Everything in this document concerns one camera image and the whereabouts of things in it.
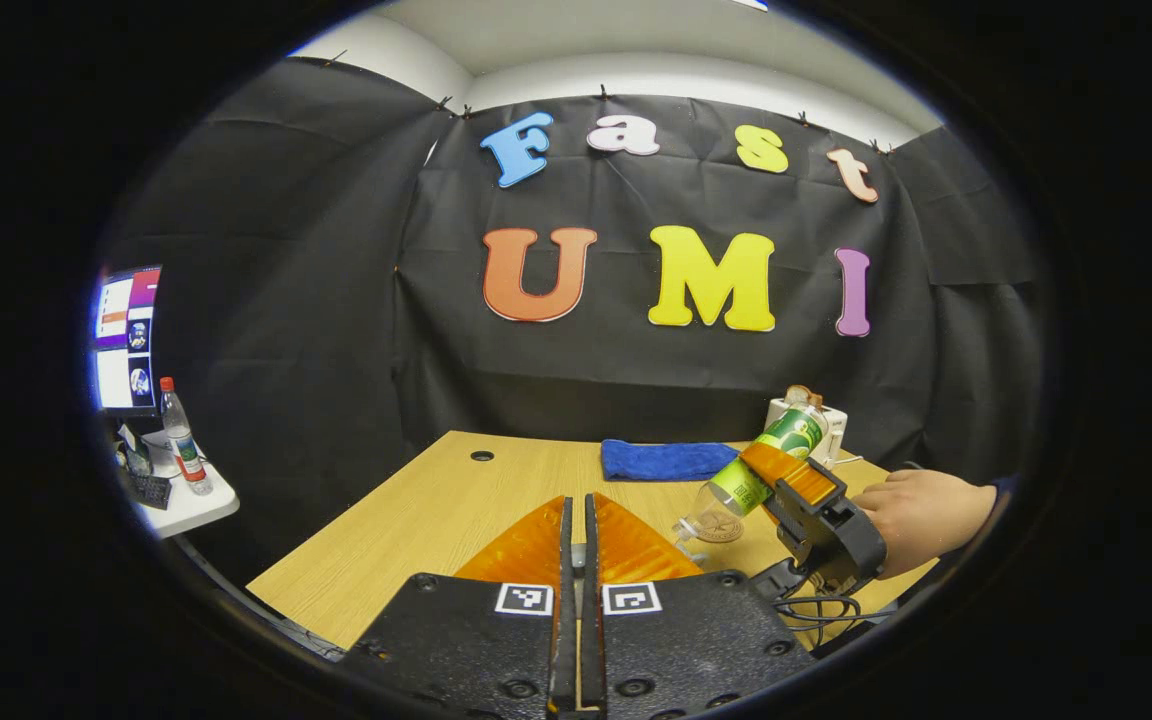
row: black curtain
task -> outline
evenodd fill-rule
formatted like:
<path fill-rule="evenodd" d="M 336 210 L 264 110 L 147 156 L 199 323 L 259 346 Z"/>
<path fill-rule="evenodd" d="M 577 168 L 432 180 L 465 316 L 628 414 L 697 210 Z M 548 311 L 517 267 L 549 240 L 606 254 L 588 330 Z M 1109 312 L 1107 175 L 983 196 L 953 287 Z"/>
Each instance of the black curtain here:
<path fill-rule="evenodd" d="M 535 111 L 548 167 L 497 187 L 485 136 Z M 660 151 L 590 149 L 604 115 L 653 120 Z M 773 129 L 786 173 L 733 131 Z M 826 152 L 869 167 L 879 199 Z M 525 103 L 470 119 L 349 65 L 285 60 L 180 142 L 116 225 L 109 267 L 162 264 L 156 372 L 177 378 L 237 514 L 194 530 L 247 583 L 449 429 L 639 442 L 750 438 L 791 382 L 850 414 L 846 447 L 984 483 L 1020 462 L 1043 334 L 1032 229 L 950 132 L 893 154 L 763 109 L 658 96 Z M 776 245 L 767 333 L 657 327 L 658 225 L 714 260 Z M 524 288 L 556 278 L 550 232 L 598 233 L 579 304 L 511 323 L 483 298 L 486 232 L 531 228 Z M 861 250 L 866 338 L 841 338 L 839 247 Z"/>

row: computer monitor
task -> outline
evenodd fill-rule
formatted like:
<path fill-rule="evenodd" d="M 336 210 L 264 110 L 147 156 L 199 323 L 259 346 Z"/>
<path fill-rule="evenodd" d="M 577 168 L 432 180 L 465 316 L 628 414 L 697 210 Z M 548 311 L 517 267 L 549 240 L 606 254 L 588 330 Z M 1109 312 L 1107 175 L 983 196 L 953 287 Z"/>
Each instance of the computer monitor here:
<path fill-rule="evenodd" d="M 120 418 L 157 415 L 159 407 L 151 359 L 161 270 L 154 265 L 106 274 L 96 297 L 91 334 L 96 402 Z"/>

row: blue towel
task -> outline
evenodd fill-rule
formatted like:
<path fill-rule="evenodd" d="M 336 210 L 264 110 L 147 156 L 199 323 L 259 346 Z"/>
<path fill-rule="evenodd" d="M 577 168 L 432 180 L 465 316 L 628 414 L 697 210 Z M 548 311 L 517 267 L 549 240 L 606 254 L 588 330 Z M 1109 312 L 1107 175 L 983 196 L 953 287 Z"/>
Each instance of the blue towel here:
<path fill-rule="evenodd" d="M 707 480 L 740 452 L 719 442 L 638 446 L 602 441 L 602 477 L 611 480 Z"/>

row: plastic bottle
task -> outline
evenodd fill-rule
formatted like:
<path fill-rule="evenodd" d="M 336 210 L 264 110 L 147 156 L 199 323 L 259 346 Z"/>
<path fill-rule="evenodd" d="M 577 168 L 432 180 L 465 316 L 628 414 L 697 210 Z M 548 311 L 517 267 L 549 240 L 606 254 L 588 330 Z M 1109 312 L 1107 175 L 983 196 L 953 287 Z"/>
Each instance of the plastic bottle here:
<path fill-rule="evenodd" d="M 755 438 L 755 442 L 763 442 L 805 460 L 820 445 L 820 439 L 829 433 L 829 422 L 820 411 L 820 396 L 810 395 L 806 388 L 802 393 L 795 392 L 798 387 L 801 386 L 790 388 L 786 396 L 791 401 L 788 410 Z M 679 537 L 677 546 L 682 547 L 682 543 L 700 536 L 705 529 L 744 518 L 770 497 L 772 488 L 767 487 L 767 483 L 755 475 L 744 461 L 738 457 L 733 460 L 700 487 L 691 510 L 673 525 L 673 532 Z"/>
<path fill-rule="evenodd" d="M 168 433 L 172 455 L 177 461 L 187 486 L 195 495 L 206 495 L 211 492 L 211 479 L 207 478 L 207 469 L 202 465 L 202 458 L 198 457 L 198 446 L 194 444 L 194 434 L 189 432 L 189 419 L 175 393 L 175 381 L 172 378 L 161 378 L 159 387 L 162 388 L 162 429 Z"/>

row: keyboard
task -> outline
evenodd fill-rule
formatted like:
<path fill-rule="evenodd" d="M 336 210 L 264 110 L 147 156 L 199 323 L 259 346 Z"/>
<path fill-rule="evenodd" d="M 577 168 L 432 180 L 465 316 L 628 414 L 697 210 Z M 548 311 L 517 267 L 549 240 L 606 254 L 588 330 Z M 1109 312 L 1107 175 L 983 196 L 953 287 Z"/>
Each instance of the keyboard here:
<path fill-rule="evenodd" d="M 168 498 L 172 497 L 172 480 L 156 478 L 153 475 L 132 475 L 132 487 L 136 500 L 142 505 L 168 509 Z"/>

